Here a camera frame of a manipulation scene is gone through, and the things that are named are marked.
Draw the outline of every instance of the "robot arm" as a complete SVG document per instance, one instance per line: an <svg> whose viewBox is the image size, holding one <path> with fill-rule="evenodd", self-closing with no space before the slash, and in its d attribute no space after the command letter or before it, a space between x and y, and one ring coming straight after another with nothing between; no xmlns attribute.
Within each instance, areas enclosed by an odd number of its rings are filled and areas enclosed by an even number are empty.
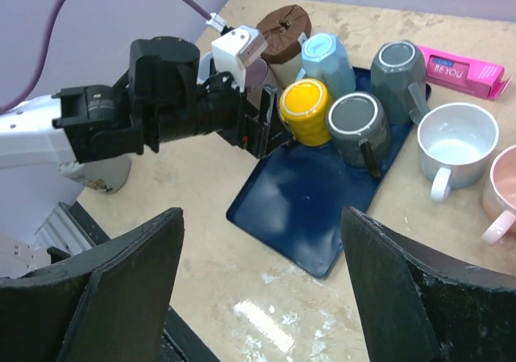
<svg viewBox="0 0 516 362"><path fill-rule="evenodd" d="M117 84L62 89L1 115L0 168L142 155L145 145L158 152L162 143L212 132L256 158L267 156L292 137L273 87L264 88L259 110L246 99L245 68L263 52L262 39L242 26L215 40L217 72L202 85L195 45L175 37L136 40Z"/></svg>

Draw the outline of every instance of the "marble table surface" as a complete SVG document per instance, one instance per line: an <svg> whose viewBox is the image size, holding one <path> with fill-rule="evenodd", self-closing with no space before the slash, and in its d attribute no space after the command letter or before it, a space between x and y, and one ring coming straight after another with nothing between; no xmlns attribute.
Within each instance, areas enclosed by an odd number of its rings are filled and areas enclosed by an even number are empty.
<svg viewBox="0 0 516 362"><path fill-rule="evenodd" d="M221 14L233 26L256 25L269 11L292 3L309 13L314 32L336 33L355 66L369 68L384 43L411 40L503 64L506 73L516 70L515 23L305 0L230 0ZM215 38L211 29L202 35L202 54ZM516 144L515 90L510 85L489 102L434 85L430 106L471 102L489 110L501 130L498 153ZM368 213L450 256L516 275L514 237L494 247L480 241L489 226L480 203L485 179L433 203L417 150L412 131ZM157 155L147 150L134 158L117 194L86 189L79 202L111 237L169 207L184 209L185 245L171 304L219 359L368 360L344 256L318 281L226 220L255 165L255 158L219 136L199 136L163 145Z"/></svg>

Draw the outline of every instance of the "gray mug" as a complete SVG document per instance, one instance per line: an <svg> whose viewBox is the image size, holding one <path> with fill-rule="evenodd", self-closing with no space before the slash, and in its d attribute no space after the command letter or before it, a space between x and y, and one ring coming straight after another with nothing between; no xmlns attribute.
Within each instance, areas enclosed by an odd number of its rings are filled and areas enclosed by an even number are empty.
<svg viewBox="0 0 516 362"><path fill-rule="evenodd" d="M421 50L410 41L385 44L371 65L371 92L382 103L389 123L419 124L430 112L427 67Z"/></svg>
<svg viewBox="0 0 516 362"><path fill-rule="evenodd" d="M327 126L345 164L367 168L371 177L381 177L379 164L390 153L392 137L377 98L365 92L342 96L330 107Z"/></svg>

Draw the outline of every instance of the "white mug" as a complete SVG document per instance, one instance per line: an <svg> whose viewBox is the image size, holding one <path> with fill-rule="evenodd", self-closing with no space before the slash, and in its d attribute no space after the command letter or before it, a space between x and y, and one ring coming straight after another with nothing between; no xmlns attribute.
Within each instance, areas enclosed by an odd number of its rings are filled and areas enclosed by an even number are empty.
<svg viewBox="0 0 516 362"><path fill-rule="evenodd" d="M59 172L65 177L99 193L113 194L127 182L131 171L129 155L88 163L60 164Z"/></svg>
<svg viewBox="0 0 516 362"><path fill-rule="evenodd" d="M432 182L431 199L443 202L451 189L478 181L498 143L496 119L465 102L439 106L418 127L419 167Z"/></svg>

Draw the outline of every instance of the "cable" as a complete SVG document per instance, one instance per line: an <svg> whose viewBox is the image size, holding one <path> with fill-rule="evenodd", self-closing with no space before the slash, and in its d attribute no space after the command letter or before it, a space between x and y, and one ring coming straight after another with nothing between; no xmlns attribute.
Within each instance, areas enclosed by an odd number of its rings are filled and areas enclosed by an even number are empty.
<svg viewBox="0 0 516 362"><path fill-rule="evenodd" d="M38 84L41 78L41 74L43 73L43 68L45 66L45 61L47 60L48 48L50 46L50 38L52 36L52 31L54 29L54 25L56 24L57 15L60 12L61 7L65 4L66 0L57 0L52 8L52 12L48 17L47 24L45 25L44 35L43 35L43 43L40 48L40 54L38 55L38 61L32 74L31 80L28 82L27 86L24 90L13 100L8 102L7 104L0 106L0 115L5 114L7 111L15 108L19 103L25 100L29 94L31 94L32 90L34 90L35 86ZM182 0L184 3L192 7L195 11L197 11L204 19L211 19L210 13L200 7L194 0Z"/></svg>

